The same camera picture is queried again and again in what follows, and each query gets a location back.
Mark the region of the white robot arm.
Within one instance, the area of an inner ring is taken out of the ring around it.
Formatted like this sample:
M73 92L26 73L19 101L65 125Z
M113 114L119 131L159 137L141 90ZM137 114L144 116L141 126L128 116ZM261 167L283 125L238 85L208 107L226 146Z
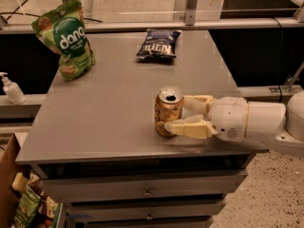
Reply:
M240 97L186 96L192 114L167 122L165 130L195 139L259 143L278 153L303 158L303 121L282 103L248 102Z

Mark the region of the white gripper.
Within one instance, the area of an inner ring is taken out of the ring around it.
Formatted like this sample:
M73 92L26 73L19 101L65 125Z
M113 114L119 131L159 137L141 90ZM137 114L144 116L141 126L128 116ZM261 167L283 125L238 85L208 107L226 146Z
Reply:
M166 131L177 136L208 139L216 135L222 141L240 142L244 139L248 104L243 98L212 95L185 95L183 107L198 113L164 124ZM210 113L211 122L201 114Z

